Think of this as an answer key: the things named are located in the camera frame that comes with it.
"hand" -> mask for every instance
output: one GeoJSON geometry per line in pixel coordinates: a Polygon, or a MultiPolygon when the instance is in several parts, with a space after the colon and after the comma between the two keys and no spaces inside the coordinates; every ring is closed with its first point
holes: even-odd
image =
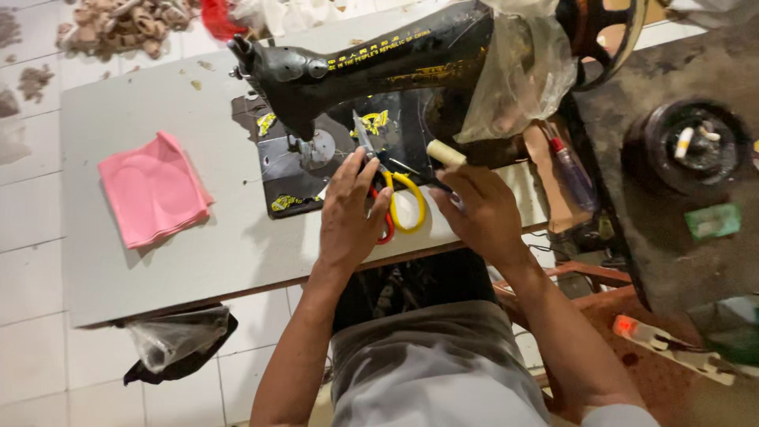
{"type": "Polygon", "coordinates": [[[450,194],[431,188],[440,213],[454,233],[499,271],[525,265],[531,259],[521,240],[521,218],[514,193],[494,172],[484,167],[460,166],[438,172],[464,204],[459,210],[450,194]]]}
{"type": "Polygon", "coordinates": [[[367,219],[364,201],[380,160],[372,159],[358,173],[363,159],[362,147],[348,155],[329,182],[322,208],[317,263],[347,274],[353,273],[369,256],[382,235],[385,214],[392,196],[392,188],[383,188],[367,219]]]}

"gray shirt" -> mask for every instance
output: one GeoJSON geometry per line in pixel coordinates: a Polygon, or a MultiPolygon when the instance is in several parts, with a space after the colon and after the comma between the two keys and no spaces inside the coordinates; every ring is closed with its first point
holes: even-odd
{"type": "MultiPolygon", "coordinates": [[[[511,322],[466,301],[357,324],[332,339],[335,427],[549,424],[511,322]]],[[[584,427],[658,426],[637,406],[590,412],[584,427]]]]}

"white table top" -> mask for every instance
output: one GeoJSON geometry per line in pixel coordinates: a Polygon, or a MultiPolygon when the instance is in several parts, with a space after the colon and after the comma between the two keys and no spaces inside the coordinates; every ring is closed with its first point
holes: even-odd
{"type": "MultiPolygon", "coordinates": [[[[342,21],[329,29],[285,37],[277,44],[313,49],[309,44],[321,39],[319,50],[334,51],[346,47],[351,38],[368,40],[415,19],[413,14],[393,17],[391,12],[378,14],[384,16],[381,20],[371,15],[374,18],[367,23],[373,26],[342,21]],[[350,35],[347,28],[352,28],[350,35]],[[327,40],[327,35],[335,39],[327,40]]],[[[310,273],[318,254],[321,213],[283,220],[266,215],[255,144],[231,119],[231,100],[249,89],[227,76],[235,63],[231,53],[217,52],[64,92],[61,140],[67,238],[63,275],[72,326],[99,324],[310,273]],[[198,59],[213,64],[215,71],[200,67],[198,59]],[[201,82],[202,90],[194,89],[193,80],[201,82]],[[127,250],[97,163],[142,146],[158,130],[177,138],[216,203],[206,224],[179,232],[147,253],[127,250]]],[[[499,173],[517,196],[523,225],[546,221],[547,209],[534,190],[528,165],[507,166],[499,173]]],[[[457,240],[427,188],[422,192],[429,209],[424,227],[412,235],[396,233],[392,242],[377,246],[367,261],[457,240]]],[[[413,197],[399,196],[399,216],[411,223],[405,207],[412,206],[413,197]]]]}

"scissor blade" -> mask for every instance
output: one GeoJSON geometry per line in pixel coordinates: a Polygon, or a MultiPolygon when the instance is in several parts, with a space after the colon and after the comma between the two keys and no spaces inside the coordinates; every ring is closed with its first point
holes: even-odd
{"type": "Polygon", "coordinates": [[[358,144],[367,149],[367,152],[374,152],[374,147],[369,141],[369,135],[367,129],[364,127],[364,121],[358,116],[356,110],[353,110],[353,124],[356,125],[356,135],[358,136],[358,144]]]}

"sewing machine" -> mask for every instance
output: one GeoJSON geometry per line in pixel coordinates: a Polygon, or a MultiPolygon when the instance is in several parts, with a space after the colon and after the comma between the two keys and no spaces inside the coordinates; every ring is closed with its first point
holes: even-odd
{"type": "MultiPolygon", "coordinates": [[[[607,11],[602,0],[561,0],[556,19],[569,37],[572,54],[596,60],[580,62],[574,90],[597,87],[622,66],[643,26],[646,6],[647,0],[632,0],[628,9],[607,11]],[[597,38],[614,24],[624,24],[625,33],[619,50],[610,55],[597,38]]],[[[370,120],[376,146],[425,173],[434,167],[424,153],[432,139],[461,151],[470,163],[491,169],[526,158],[519,140],[453,140],[461,130],[492,32],[493,11],[473,0],[454,2],[397,30],[327,54],[293,46],[264,47],[236,35],[228,47],[239,65],[230,75],[245,79],[251,93],[260,97],[243,107],[236,100],[236,113],[272,112],[282,125],[279,134],[257,140],[269,216],[321,208],[316,195],[342,162],[340,153],[355,147],[349,137],[353,109],[370,120]],[[282,200],[296,203],[282,208],[282,200]]],[[[529,36],[514,44],[523,52],[523,65],[531,67],[535,52],[529,36]]],[[[238,122],[251,134],[257,131],[249,120],[238,122]]]]}

